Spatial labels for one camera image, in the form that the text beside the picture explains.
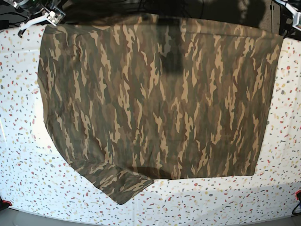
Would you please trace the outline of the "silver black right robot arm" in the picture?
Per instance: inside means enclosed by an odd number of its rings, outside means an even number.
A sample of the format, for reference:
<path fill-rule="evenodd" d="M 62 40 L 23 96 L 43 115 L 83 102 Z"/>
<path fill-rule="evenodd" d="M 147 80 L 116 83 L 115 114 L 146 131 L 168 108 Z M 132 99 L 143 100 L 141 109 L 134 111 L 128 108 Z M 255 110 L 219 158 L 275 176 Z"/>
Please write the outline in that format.
<path fill-rule="evenodd" d="M 27 13 L 26 20 L 18 26 L 20 38 L 29 27 L 42 22 L 57 26 L 66 15 L 61 7 L 61 0 L 4 0 L 4 2 Z"/>

